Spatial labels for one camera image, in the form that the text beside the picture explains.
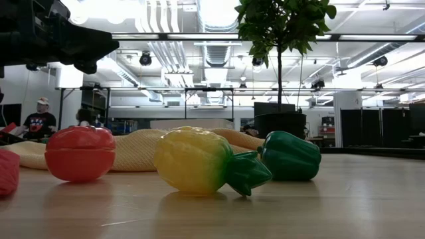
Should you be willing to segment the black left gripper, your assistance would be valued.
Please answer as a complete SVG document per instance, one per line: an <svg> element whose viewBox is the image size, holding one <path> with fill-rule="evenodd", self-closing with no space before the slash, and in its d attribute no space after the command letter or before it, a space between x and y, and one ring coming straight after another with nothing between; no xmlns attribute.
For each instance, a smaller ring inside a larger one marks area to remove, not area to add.
<svg viewBox="0 0 425 239"><path fill-rule="evenodd" d="M0 0L0 67L59 61L58 32L69 17L61 0ZM66 63L85 74L119 46L109 32L66 25Z"/></svg>

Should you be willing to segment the red toy tomato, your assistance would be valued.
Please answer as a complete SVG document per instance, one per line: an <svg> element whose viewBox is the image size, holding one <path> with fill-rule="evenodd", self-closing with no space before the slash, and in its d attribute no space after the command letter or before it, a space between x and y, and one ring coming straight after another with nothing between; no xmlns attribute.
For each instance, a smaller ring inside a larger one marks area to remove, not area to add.
<svg viewBox="0 0 425 239"><path fill-rule="evenodd" d="M62 129L49 138L44 158L49 172L63 181L81 183L105 175L116 158L111 131L94 126Z"/></svg>

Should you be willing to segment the yellow toy pineapple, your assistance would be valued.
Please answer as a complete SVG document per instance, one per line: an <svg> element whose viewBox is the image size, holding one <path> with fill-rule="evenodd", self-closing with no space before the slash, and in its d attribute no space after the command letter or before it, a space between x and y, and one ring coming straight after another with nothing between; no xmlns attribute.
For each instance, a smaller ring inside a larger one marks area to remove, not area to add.
<svg viewBox="0 0 425 239"><path fill-rule="evenodd" d="M178 127L156 143L153 164L170 186L186 193L213 194L228 184L242 196L272 179L258 153L235 153L223 136L198 127Z"/></svg>

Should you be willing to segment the dark green toy pepper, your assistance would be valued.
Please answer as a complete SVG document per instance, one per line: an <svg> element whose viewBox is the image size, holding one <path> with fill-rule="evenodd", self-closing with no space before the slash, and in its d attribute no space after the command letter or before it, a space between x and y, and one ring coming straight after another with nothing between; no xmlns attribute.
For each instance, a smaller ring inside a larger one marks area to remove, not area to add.
<svg viewBox="0 0 425 239"><path fill-rule="evenodd" d="M274 181L309 181L319 172L318 146L285 131L270 132L258 152Z"/></svg>

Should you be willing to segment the person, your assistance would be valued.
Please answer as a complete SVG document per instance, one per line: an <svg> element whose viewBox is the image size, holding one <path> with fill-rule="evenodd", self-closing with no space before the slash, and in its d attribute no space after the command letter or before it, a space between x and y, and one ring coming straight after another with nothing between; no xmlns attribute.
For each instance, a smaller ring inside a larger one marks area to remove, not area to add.
<svg viewBox="0 0 425 239"><path fill-rule="evenodd" d="M94 116L88 109L79 109L76 113L77 126L94 126Z"/></svg>
<svg viewBox="0 0 425 239"><path fill-rule="evenodd" d="M23 135L25 139L42 139L56 132L56 118L48 109L49 100L41 97L37 100L37 111L27 116L23 125L18 127L15 136Z"/></svg>

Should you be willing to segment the orange cloth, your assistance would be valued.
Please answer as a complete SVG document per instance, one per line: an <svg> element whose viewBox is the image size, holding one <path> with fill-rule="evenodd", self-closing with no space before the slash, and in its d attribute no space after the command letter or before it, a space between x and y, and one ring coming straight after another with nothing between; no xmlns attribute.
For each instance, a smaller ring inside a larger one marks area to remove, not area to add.
<svg viewBox="0 0 425 239"><path fill-rule="evenodd" d="M214 128L211 132L225 138L234 153L255 151L264 143L263 139L227 128ZM160 129L140 129L128 135L116 136L116 159L111 168L117 172L155 171L153 155L158 139L167 132ZM20 165L31 169L46 170L44 158L46 145L32 141L0 146L20 156Z"/></svg>

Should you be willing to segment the red cloth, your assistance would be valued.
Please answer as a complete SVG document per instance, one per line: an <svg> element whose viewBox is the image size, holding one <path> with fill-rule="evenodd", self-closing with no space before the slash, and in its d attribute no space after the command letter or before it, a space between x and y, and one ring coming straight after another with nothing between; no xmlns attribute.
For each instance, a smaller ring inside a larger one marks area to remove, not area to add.
<svg viewBox="0 0 425 239"><path fill-rule="evenodd" d="M17 190L19 160L16 153L0 149L0 196L10 195Z"/></svg>

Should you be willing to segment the black monitor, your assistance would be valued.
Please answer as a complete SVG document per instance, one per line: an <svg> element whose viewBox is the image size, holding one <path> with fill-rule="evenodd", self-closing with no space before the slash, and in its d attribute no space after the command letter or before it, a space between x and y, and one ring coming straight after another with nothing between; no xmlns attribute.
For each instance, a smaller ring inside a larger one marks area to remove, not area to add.
<svg viewBox="0 0 425 239"><path fill-rule="evenodd" d="M277 104L270 102L254 102L254 115L276 114L295 112L296 106L294 104Z"/></svg>

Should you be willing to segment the green leafy plant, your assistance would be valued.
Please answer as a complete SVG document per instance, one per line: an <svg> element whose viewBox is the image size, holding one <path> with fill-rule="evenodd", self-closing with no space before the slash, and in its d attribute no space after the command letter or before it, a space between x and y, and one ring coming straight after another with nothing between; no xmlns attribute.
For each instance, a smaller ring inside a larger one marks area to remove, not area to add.
<svg viewBox="0 0 425 239"><path fill-rule="evenodd" d="M278 112L282 111L282 53L297 50L302 56L311 51L330 28L325 18L334 19L337 8L329 0L239 0L238 38L250 41L249 55L254 66L268 66L269 53L278 56Z"/></svg>

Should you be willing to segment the black plant pot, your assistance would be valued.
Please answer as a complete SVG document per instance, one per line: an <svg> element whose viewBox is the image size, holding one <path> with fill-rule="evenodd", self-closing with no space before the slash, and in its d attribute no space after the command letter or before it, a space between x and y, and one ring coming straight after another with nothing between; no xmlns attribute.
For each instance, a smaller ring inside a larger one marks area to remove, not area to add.
<svg viewBox="0 0 425 239"><path fill-rule="evenodd" d="M299 113L262 114L254 118L254 126L259 138L265 139L272 131L285 131L300 139L305 139L306 115Z"/></svg>

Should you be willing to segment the black partition panels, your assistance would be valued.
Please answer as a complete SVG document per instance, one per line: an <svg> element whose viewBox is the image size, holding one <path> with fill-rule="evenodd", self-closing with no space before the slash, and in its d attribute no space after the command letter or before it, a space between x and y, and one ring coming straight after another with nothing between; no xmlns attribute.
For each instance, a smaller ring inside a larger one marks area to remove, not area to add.
<svg viewBox="0 0 425 239"><path fill-rule="evenodd" d="M410 135L405 108L341 110L343 147L403 148Z"/></svg>

